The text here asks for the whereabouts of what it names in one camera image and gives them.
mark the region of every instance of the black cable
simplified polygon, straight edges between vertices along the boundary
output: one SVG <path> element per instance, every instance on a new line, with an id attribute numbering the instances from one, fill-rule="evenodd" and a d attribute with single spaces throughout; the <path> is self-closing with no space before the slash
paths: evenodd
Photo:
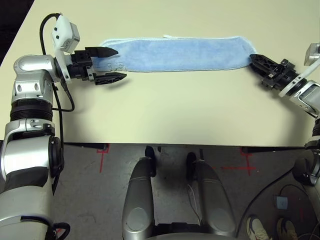
<path id="1" fill-rule="evenodd" d="M 39 36 L 40 36 L 40 44 L 41 44 L 41 50 L 42 50 L 42 54 L 43 55 L 46 55 L 46 48 L 45 48 L 45 42 L 44 42 L 44 27 L 47 23 L 47 21 L 51 18 L 56 18 L 58 19 L 58 17 L 60 16 L 60 13 L 51 13 L 49 14 L 48 16 L 46 16 L 42 22 L 41 22 L 41 25 L 40 25 L 40 30 L 39 30 Z M 63 84 L 62 81 L 61 81 L 61 85 L 67 95 L 67 97 L 69 98 L 70 100 L 70 103 L 71 103 L 71 109 L 62 109 L 62 108 L 52 108 L 53 111 L 62 111 L 62 112 L 72 112 L 73 110 L 75 110 L 75 102 L 68 90 L 68 86 L 67 84 Z"/>
<path id="2" fill-rule="evenodd" d="M 73 110 L 75 110 L 75 102 L 71 96 L 71 93 L 69 92 L 69 90 L 65 90 L 65 94 L 67 95 L 67 97 L 69 98 L 70 100 L 70 103 L 71 103 L 71 109 L 61 109 L 62 112 L 72 112 Z M 52 110 L 54 111 L 59 111 L 58 108 L 52 108 Z"/>
<path id="3" fill-rule="evenodd" d="M 273 184 L 275 184 L 276 182 L 280 181 L 281 179 L 283 179 L 285 176 L 287 176 L 289 173 L 291 173 L 293 168 L 291 168 L 289 171 L 285 172 L 284 174 L 282 174 L 280 177 L 278 177 L 276 180 L 270 182 L 267 186 L 265 186 L 252 200 L 251 202 L 248 204 L 248 206 L 246 207 L 246 209 L 244 210 L 241 218 L 240 218 L 240 221 L 239 221 L 239 224 L 238 224 L 238 229 L 236 231 L 236 234 L 235 234 L 235 237 L 237 238 L 238 235 L 239 235 L 239 232 L 240 232 L 240 229 L 241 229 L 241 225 L 244 221 L 244 218 L 249 210 L 249 208 L 251 207 L 251 205 L 257 200 L 257 198 L 267 189 L 269 188 L 270 186 L 272 186 Z"/>
<path id="4" fill-rule="evenodd" d="M 40 44 L 41 44 L 41 50 L 43 55 L 46 55 L 46 49 L 45 49 L 45 43 L 44 43 L 44 27 L 49 19 L 51 18 L 58 19 L 59 16 L 60 16 L 60 13 L 51 13 L 48 16 L 46 16 L 41 22 L 39 35 L 40 35 Z"/>
<path id="5" fill-rule="evenodd" d="M 305 111 L 308 115 L 310 115 L 311 117 L 313 117 L 314 119 L 317 118 L 317 116 L 313 115 L 312 113 L 308 112 L 308 111 Z"/>
<path id="6" fill-rule="evenodd" d="M 66 237 L 69 235 L 70 233 L 70 225 L 66 222 L 58 222 L 53 224 L 53 227 L 55 229 L 63 229 L 64 232 L 62 233 L 62 235 L 60 237 L 57 238 L 57 240 L 64 240 L 66 239 Z"/>
<path id="7" fill-rule="evenodd" d="M 300 188 L 300 187 L 298 187 L 298 186 L 296 186 L 296 185 L 294 185 L 294 184 L 284 185 L 284 186 L 281 188 L 280 192 L 279 192 L 279 196 L 281 196 L 282 191 L 283 191 L 286 187 L 289 187 L 289 186 L 294 187 L 294 188 L 300 190 L 301 192 L 303 192 L 304 195 L 306 195 L 306 196 L 308 197 L 306 191 L 304 191 L 302 188 Z"/>

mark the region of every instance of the table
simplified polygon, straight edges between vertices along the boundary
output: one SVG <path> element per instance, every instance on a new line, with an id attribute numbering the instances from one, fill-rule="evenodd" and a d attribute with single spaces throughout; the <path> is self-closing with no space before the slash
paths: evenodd
<path id="1" fill-rule="evenodd" d="M 301 72 L 309 44 L 319 42 L 319 9 L 318 0 L 35 0 L 0 67 L 0 139 L 10 120 L 13 63 L 41 54 L 39 26 L 49 13 L 62 12 L 77 25 L 77 50 L 107 38 L 244 36 L 260 54 L 278 63 L 286 58 Z M 44 29 L 49 54 L 54 23 Z M 309 79 L 318 81 L 319 71 Z M 127 72 L 114 84 L 74 80 L 69 89 L 76 111 L 63 114 L 65 142 L 302 146 L 314 124 L 264 90 L 249 68 Z"/>

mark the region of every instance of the sneaker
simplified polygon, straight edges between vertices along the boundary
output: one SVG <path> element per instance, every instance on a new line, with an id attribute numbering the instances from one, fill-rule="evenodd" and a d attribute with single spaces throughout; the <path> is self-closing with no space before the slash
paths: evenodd
<path id="1" fill-rule="evenodd" d="M 272 240 L 269 238 L 264 226 L 256 216 L 249 216 L 246 221 L 246 233 L 250 240 Z"/>
<path id="2" fill-rule="evenodd" d="M 276 224 L 279 240 L 298 240 L 296 228 L 292 221 L 280 218 Z"/>

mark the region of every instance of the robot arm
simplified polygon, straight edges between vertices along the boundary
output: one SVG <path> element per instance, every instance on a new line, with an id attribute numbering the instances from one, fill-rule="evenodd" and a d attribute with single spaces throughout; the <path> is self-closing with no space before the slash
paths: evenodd
<path id="1" fill-rule="evenodd" d="M 320 221 L 320 84 L 307 80 L 320 65 L 320 44 L 312 43 L 306 52 L 305 65 L 309 67 L 298 74 L 294 65 L 284 59 L 280 64 L 264 55 L 252 54 L 251 69 L 261 76 L 261 82 L 270 89 L 279 91 L 279 96 L 288 99 L 315 118 L 312 136 L 304 151 L 296 159 L 292 169 L 293 177 L 303 184 L 313 209 Z"/>
<path id="2" fill-rule="evenodd" d="M 63 142 L 55 137 L 53 123 L 54 83 L 71 79 L 114 83 L 126 74 L 99 75 L 92 57 L 110 57 L 118 52 L 107 47 L 75 51 L 80 36 L 77 26 L 59 15 L 52 31 L 55 58 L 27 55 L 14 63 L 16 79 L 11 98 L 10 122 L 5 126 L 1 150 L 0 239 L 55 240 L 56 229 L 70 231 L 67 223 L 54 223 L 53 196 L 64 168 Z"/>

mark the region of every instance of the wire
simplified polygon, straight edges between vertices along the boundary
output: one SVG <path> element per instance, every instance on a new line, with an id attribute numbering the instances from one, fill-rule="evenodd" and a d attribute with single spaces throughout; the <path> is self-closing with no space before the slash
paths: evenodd
<path id="1" fill-rule="evenodd" d="M 53 224 L 53 227 L 55 229 L 63 229 L 64 232 L 62 233 L 62 235 L 60 237 L 57 238 L 57 240 L 64 240 L 66 239 L 66 237 L 69 235 L 70 233 L 70 225 L 66 222 L 58 222 Z"/>
<path id="2" fill-rule="evenodd" d="M 40 30 L 39 30 L 39 36 L 40 36 L 40 44 L 41 44 L 41 50 L 42 50 L 42 54 L 43 55 L 46 55 L 46 48 L 45 48 L 45 42 L 44 42 L 44 27 L 45 27 L 45 25 L 46 25 L 46 23 L 47 23 L 47 21 L 49 19 L 51 19 L 51 18 L 58 19 L 59 16 L 60 16 L 60 13 L 51 13 L 51 14 L 47 15 L 41 22 Z M 75 102 L 74 102 L 74 100 L 73 100 L 73 98 L 72 98 L 72 96 L 71 96 L 71 94 L 70 94 L 70 92 L 68 90 L 68 86 L 66 84 L 66 81 L 64 81 L 64 79 L 61 80 L 61 85 L 62 85 L 67 97 L 70 100 L 71 109 L 61 109 L 61 107 L 59 109 L 59 107 L 58 108 L 54 108 L 53 107 L 52 110 L 54 110 L 54 111 L 62 111 L 62 112 L 72 112 L 73 110 L 75 110 Z"/>
<path id="3" fill-rule="evenodd" d="M 192 206 L 191 199 L 190 199 L 190 195 L 189 195 L 189 191 L 187 190 L 187 194 L 188 194 L 188 199 L 189 199 L 190 206 L 191 206 L 194 214 L 196 215 L 196 218 L 197 218 L 197 220 L 198 220 L 198 224 L 201 225 L 201 223 L 200 223 L 201 220 L 200 220 L 200 217 L 199 217 L 199 215 L 198 215 L 198 208 L 197 208 L 197 202 L 196 202 L 195 192 L 194 192 L 192 186 L 190 186 L 190 184 L 187 184 L 187 186 L 188 186 L 188 187 L 190 188 L 190 190 L 191 190 L 191 193 L 192 193 L 192 196 L 193 196 L 193 201 L 194 201 L 194 207 L 195 207 L 195 208 Z"/>
<path id="4" fill-rule="evenodd" d="M 281 196 L 282 191 L 283 191 L 286 187 L 289 187 L 289 186 L 295 187 L 296 189 L 300 190 L 301 192 L 303 192 L 304 195 L 306 195 L 306 196 L 308 197 L 306 191 L 304 191 L 302 188 L 300 188 L 300 187 L 298 187 L 298 186 L 296 186 L 296 185 L 294 185 L 294 184 L 284 185 L 284 186 L 281 188 L 280 192 L 279 192 L 279 196 Z"/>
<path id="5" fill-rule="evenodd" d="M 315 235 L 313 233 L 302 234 L 302 235 L 298 236 L 298 239 L 301 238 L 301 237 L 304 237 L 304 236 L 309 236 L 309 235 L 310 235 L 310 237 L 317 237 L 318 239 L 320 239 L 320 237 L 318 235 Z"/>
<path id="6" fill-rule="evenodd" d="M 70 94 L 70 92 L 69 92 L 68 89 L 65 90 L 65 94 L 67 95 L 67 97 L 68 97 L 69 100 L 70 100 L 71 109 L 61 109 L 61 111 L 62 111 L 62 112 L 72 112 L 73 110 L 75 110 L 75 102 L 74 102 L 74 100 L 73 100 L 73 98 L 72 98 L 72 96 L 71 96 L 71 94 Z M 54 108 L 54 107 L 52 108 L 52 110 L 54 110 L 54 111 L 59 111 L 58 108 Z"/>
<path id="7" fill-rule="evenodd" d="M 47 21 L 51 18 L 56 18 L 58 19 L 58 17 L 60 16 L 60 13 L 51 13 L 49 15 L 47 15 L 41 22 L 40 24 L 40 30 L 39 30 L 39 36 L 40 36 L 40 44 L 41 44 L 41 50 L 42 50 L 42 54 L 46 55 L 46 48 L 45 48 L 45 43 L 44 43 L 44 27 L 47 23 Z M 62 109 L 61 109 L 61 104 L 60 104 L 60 100 L 58 97 L 58 93 L 57 93 L 57 88 L 55 86 L 55 83 L 52 82 L 52 89 L 53 89 L 53 94 L 54 94 L 54 98 L 56 101 L 56 105 L 57 105 L 57 110 L 59 111 L 59 128 L 60 128 L 60 143 L 61 143 L 61 157 L 62 159 L 64 158 L 64 148 L 65 148 L 65 141 L 64 141 L 64 125 L 63 125 L 63 116 L 62 116 Z M 60 173 L 58 173 L 53 181 L 52 184 L 52 192 L 53 194 L 55 194 L 56 189 L 57 189 L 57 185 L 58 185 L 58 181 L 59 181 L 59 177 L 60 177 Z"/>
<path id="8" fill-rule="evenodd" d="M 314 228 L 313 228 L 313 230 L 312 230 L 312 235 L 310 235 L 310 237 L 309 237 L 309 240 L 311 240 L 311 238 L 312 238 L 312 236 L 313 236 L 313 234 L 315 233 L 315 231 L 316 231 L 316 229 L 317 229 L 317 227 L 320 225 L 320 222 L 318 222 L 315 226 L 314 226 Z"/>
<path id="9" fill-rule="evenodd" d="M 308 115 L 310 115 L 311 117 L 313 117 L 314 119 L 317 118 L 317 116 L 313 115 L 312 113 L 308 112 L 308 111 L 305 111 Z"/>
<path id="10" fill-rule="evenodd" d="M 41 44 L 41 50 L 43 55 L 46 55 L 46 48 L 44 43 L 44 27 L 49 19 L 55 18 L 57 20 L 59 16 L 60 16 L 60 13 L 51 13 L 48 16 L 46 16 L 41 22 L 39 35 L 40 35 L 40 44 Z"/>
<path id="11" fill-rule="evenodd" d="M 281 179 L 283 179 L 285 176 L 287 176 L 289 173 L 291 173 L 293 168 L 291 168 L 289 171 L 285 172 L 284 174 L 282 174 L 280 177 L 278 177 L 276 180 L 270 182 L 267 186 L 265 186 L 252 200 L 251 202 L 248 204 L 248 206 L 246 207 L 246 209 L 244 210 L 241 218 L 240 218 L 240 221 L 239 221 L 239 224 L 238 224 L 238 229 L 236 231 L 236 235 L 235 237 L 237 238 L 238 235 L 239 235 L 239 232 L 240 232 L 240 229 L 241 229 L 241 225 L 244 221 L 244 218 L 249 210 L 249 208 L 251 207 L 251 205 L 257 200 L 257 198 L 267 189 L 269 188 L 270 186 L 272 186 L 273 184 L 277 183 L 278 181 L 280 181 Z"/>

